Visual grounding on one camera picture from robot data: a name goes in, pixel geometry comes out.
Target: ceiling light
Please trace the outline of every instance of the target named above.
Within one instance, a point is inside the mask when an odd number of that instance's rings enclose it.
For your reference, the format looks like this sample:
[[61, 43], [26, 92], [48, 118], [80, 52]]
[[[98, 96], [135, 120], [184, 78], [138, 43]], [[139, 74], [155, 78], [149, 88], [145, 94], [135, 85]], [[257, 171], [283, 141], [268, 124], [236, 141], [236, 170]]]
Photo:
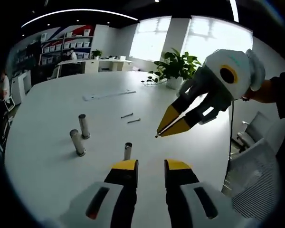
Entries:
[[236, 0], [230, 0], [230, 4], [231, 4], [231, 9], [232, 9], [232, 13], [233, 13], [233, 20], [235, 22], [238, 22], [238, 8], [237, 8], [237, 3]]
[[31, 23], [31, 22], [33, 22], [35, 20], [40, 19], [40, 18], [44, 18], [46, 16], [50, 16], [50, 15], [57, 14], [57, 13], [72, 12], [72, 11], [93, 11], [93, 12], [101, 12], [101, 13], [110, 13], [110, 14], [115, 14], [115, 15], [122, 16], [122, 17], [125, 17], [125, 18], [129, 18], [129, 19], [132, 19], [132, 20], [138, 20], [137, 18], [132, 18], [132, 17], [129, 17], [129, 16], [121, 14], [121, 13], [115, 13], [115, 12], [106, 11], [106, 10], [100, 10], [100, 9], [99, 10], [98, 9], [68, 9], [68, 10], [66, 9], [66, 10], [60, 10], [60, 11], [56, 11], [56, 12], [47, 13], [45, 15], [37, 17], [37, 18], [35, 18], [33, 20], [30, 20], [27, 23], [23, 24], [21, 26], [21, 28], [26, 26], [26, 25], [28, 25], [29, 23]]

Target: white flower pot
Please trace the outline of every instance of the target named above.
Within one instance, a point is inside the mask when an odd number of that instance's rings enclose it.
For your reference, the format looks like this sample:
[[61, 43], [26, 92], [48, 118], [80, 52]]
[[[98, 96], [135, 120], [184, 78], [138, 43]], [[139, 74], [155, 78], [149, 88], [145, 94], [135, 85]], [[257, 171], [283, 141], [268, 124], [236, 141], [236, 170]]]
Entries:
[[179, 90], [180, 86], [182, 84], [182, 77], [178, 77], [178, 78], [170, 78], [167, 80], [166, 82], [166, 87], [170, 88], [170, 89], [175, 89], [175, 90]]

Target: window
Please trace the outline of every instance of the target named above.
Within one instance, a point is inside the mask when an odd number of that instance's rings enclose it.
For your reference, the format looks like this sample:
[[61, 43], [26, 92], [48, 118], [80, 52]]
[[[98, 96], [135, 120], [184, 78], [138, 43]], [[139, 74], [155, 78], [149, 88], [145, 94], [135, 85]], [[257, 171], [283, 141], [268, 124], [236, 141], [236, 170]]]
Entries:
[[246, 52], [252, 49], [252, 31], [214, 18], [192, 16], [181, 53], [188, 51], [203, 63], [218, 49]]
[[170, 21], [171, 17], [141, 21], [136, 27], [130, 56], [151, 61], [160, 60]]

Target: silver metal tube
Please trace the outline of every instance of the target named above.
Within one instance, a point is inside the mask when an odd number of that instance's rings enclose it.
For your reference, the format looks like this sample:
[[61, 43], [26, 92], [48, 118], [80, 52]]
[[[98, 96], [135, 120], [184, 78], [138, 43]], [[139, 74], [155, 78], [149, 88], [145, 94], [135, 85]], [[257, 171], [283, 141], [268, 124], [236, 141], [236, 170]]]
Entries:
[[124, 145], [124, 161], [131, 159], [132, 143], [127, 142]]
[[86, 150], [84, 148], [84, 146], [82, 145], [81, 143], [81, 139], [80, 139], [80, 134], [78, 132], [77, 129], [73, 129], [70, 131], [70, 136], [71, 136], [71, 139], [73, 141], [73, 144], [76, 148], [76, 153], [78, 156], [84, 156], [85, 153], [86, 153]]
[[80, 129], [81, 129], [81, 137], [83, 139], [88, 139], [90, 138], [90, 132], [87, 128], [87, 122], [86, 122], [86, 115], [85, 114], [80, 114], [78, 116], [79, 119], [79, 124], [80, 124]]

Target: desk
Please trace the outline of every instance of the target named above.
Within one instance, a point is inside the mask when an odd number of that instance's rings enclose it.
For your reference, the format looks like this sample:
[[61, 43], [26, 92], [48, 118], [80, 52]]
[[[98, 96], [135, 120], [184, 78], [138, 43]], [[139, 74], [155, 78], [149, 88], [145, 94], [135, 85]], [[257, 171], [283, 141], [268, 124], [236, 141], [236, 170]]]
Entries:
[[130, 60], [120, 60], [120, 59], [77, 59], [68, 60], [58, 63], [57, 77], [59, 77], [61, 66], [70, 63], [82, 63], [85, 62], [85, 73], [96, 73], [98, 72], [99, 63], [108, 62], [112, 63], [112, 71], [122, 71], [124, 64], [133, 64]]
[[[57, 218], [95, 181], [104, 181], [131, 142], [139, 160], [137, 203], [132, 227], [171, 227], [165, 201], [164, 159], [190, 165], [200, 181], [221, 190], [229, 150], [229, 114], [178, 135], [154, 138], [176, 91], [144, 86], [146, 72], [102, 72], [62, 77], [35, 85], [14, 118], [5, 166], [16, 193], [37, 220]], [[134, 94], [84, 101], [86, 94]], [[196, 100], [191, 108], [201, 101]], [[121, 119], [129, 113], [133, 116]], [[91, 137], [78, 157], [69, 136], [86, 114]], [[129, 120], [141, 121], [127, 124]]]

